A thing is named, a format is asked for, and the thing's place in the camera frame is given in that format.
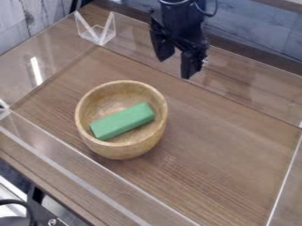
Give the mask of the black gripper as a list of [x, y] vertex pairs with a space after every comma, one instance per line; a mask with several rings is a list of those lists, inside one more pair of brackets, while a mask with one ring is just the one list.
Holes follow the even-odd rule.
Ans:
[[165, 61], [180, 49], [180, 78], [189, 79], [200, 70], [207, 57], [208, 40], [203, 31], [205, 18], [217, 12], [207, 9], [207, 0], [157, 0], [159, 8], [149, 11], [149, 37], [156, 58]]

